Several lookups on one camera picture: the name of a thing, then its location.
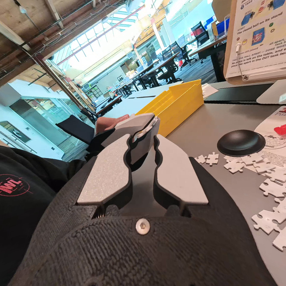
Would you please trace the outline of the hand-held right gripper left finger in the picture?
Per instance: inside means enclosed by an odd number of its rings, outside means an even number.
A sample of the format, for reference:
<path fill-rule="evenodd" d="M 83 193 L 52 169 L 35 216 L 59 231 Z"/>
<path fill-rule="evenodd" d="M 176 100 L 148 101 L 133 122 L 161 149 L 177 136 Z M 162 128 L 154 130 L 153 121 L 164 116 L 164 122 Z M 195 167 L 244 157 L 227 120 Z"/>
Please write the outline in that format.
<path fill-rule="evenodd" d="M 80 206 L 102 209 L 127 205 L 133 195 L 131 171 L 132 136 L 126 134 L 107 146 L 96 158 L 77 199 Z"/>

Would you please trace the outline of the white instruction leaflet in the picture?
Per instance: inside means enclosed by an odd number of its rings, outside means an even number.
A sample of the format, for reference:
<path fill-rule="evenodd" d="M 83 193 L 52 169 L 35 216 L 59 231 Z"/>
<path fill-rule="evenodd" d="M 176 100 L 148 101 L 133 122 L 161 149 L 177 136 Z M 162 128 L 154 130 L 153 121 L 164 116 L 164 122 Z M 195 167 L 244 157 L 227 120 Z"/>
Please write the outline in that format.
<path fill-rule="evenodd" d="M 266 140 L 266 145 L 259 155 L 279 167 L 285 167 L 286 164 L 286 135 L 279 136 L 274 128 L 284 124 L 286 124 L 286 106 L 280 106 L 255 129 L 255 132 L 264 136 Z"/>

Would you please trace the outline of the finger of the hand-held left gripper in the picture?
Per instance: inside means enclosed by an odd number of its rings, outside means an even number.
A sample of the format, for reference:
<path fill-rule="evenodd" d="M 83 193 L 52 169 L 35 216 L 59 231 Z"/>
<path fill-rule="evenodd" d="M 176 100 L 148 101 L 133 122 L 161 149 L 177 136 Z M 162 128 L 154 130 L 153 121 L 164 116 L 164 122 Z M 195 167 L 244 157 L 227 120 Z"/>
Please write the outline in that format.
<path fill-rule="evenodd" d="M 138 160 L 144 157 L 144 155 L 148 154 L 153 143 L 154 136 L 156 136 L 159 132 L 160 127 L 160 118 L 156 125 L 146 133 L 143 137 L 137 139 L 132 143 L 131 149 L 131 164 L 134 165 Z"/>
<path fill-rule="evenodd" d="M 155 118 L 154 113 L 132 114 L 128 119 L 119 122 L 115 126 L 115 135 L 122 137 L 126 134 L 135 135 L 145 129 Z"/>

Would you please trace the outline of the white instruction board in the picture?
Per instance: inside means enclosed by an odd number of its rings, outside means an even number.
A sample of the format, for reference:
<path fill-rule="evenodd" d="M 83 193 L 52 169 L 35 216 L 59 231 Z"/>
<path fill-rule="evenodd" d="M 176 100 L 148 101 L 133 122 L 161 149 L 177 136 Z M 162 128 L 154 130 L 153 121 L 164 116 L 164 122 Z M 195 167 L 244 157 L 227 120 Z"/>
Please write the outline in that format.
<path fill-rule="evenodd" d="M 285 0 L 232 1 L 224 77 L 235 85 L 286 78 Z"/>

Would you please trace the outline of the spread of white puzzle pieces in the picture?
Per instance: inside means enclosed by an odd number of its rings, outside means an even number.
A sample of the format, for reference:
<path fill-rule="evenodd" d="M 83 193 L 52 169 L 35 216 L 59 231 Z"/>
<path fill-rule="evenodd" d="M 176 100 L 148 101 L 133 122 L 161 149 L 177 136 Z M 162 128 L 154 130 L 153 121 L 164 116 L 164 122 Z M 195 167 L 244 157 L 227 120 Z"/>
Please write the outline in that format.
<path fill-rule="evenodd" d="M 275 206 L 273 210 L 262 210 L 258 215 L 252 216 L 255 230 L 262 230 L 267 235 L 277 232 L 277 237 L 273 241 L 273 246 L 280 251 L 286 247 L 286 229 L 280 225 L 286 220 L 286 188 L 285 188 L 285 165 L 283 167 L 273 164 L 268 158 L 263 158 L 258 153 L 243 156 L 240 158 L 225 157 L 224 168 L 232 174 L 242 173 L 249 169 L 258 175 L 266 177 L 259 186 L 265 197 L 273 196 Z"/>

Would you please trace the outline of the person's left hand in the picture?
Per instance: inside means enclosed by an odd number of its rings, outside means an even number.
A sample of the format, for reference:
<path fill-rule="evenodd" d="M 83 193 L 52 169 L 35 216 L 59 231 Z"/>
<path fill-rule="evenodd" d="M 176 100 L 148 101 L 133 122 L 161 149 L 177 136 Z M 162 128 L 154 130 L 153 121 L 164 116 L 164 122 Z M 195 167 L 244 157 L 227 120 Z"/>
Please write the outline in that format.
<path fill-rule="evenodd" d="M 118 118 L 99 117 L 96 121 L 94 135 L 114 128 L 118 123 L 128 119 L 129 117 L 130 116 L 128 114 Z"/>

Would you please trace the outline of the blue storage crate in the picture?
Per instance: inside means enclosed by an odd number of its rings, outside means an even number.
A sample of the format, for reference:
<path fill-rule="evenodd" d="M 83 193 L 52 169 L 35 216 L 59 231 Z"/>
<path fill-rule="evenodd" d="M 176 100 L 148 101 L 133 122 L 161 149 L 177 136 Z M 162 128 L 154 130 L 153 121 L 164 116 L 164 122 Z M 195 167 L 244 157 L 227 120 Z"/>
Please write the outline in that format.
<path fill-rule="evenodd" d="M 214 37 L 222 37 L 227 34 L 229 28 L 229 15 L 227 15 L 222 21 L 218 21 L 216 16 L 213 15 L 211 18 L 207 19 L 204 28 Z"/>

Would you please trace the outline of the white board stand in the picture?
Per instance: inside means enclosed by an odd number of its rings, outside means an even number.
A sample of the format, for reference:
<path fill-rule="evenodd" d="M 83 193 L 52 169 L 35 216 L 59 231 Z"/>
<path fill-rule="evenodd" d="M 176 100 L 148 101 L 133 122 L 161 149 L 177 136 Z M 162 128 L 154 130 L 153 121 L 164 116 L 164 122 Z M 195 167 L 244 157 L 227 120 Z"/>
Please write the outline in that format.
<path fill-rule="evenodd" d="M 286 103 L 286 80 L 277 80 L 256 100 L 259 104 L 279 104 Z"/>

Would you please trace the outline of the black round puzzle stand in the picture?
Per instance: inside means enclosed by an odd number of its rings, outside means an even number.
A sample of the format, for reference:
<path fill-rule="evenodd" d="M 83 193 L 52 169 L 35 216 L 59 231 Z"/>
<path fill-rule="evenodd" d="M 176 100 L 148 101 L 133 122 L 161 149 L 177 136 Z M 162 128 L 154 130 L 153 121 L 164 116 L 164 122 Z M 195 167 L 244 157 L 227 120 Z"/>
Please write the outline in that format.
<path fill-rule="evenodd" d="M 223 135 L 217 149 L 224 155 L 242 157 L 260 152 L 266 145 L 261 134 L 251 130 L 234 130 Z"/>

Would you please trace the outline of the yellow plastic bin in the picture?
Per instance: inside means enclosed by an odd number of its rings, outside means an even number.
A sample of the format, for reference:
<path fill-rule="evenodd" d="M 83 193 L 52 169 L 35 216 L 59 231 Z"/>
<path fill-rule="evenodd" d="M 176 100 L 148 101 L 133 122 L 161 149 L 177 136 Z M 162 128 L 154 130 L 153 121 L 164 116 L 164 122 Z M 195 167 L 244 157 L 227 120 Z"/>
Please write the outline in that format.
<path fill-rule="evenodd" d="M 167 137 L 204 104 L 201 79 L 169 87 L 135 115 L 154 113 L 160 118 L 158 133 Z"/>

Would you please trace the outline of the clear plastic bag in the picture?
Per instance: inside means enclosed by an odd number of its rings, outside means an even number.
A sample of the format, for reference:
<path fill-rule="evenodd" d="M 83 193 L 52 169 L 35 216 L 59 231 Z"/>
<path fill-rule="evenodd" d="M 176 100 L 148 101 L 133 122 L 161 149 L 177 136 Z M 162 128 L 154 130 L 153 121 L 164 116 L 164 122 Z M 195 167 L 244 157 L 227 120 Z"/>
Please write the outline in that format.
<path fill-rule="evenodd" d="M 211 86 L 210 84 L 203 84 L 202 85 L 202 94 L 203 94 L 203 99 L 205 100 L 208 98 L 210 95 L 215 94 L 219 90 Z"/>

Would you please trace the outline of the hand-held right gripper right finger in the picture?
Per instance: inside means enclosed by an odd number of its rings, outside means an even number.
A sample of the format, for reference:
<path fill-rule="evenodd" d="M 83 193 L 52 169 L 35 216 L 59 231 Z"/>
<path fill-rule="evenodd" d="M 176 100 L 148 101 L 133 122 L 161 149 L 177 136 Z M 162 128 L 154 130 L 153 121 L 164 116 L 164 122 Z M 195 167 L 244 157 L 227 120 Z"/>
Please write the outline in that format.
<path fill-rule="evenodd" d="M 176 205 L 181 212 L 188 205 L 207 205 L 208 198 L 187 153 L 160 134 L 154 136 L 154 150 L 155 201 L 165 209 Z"/>

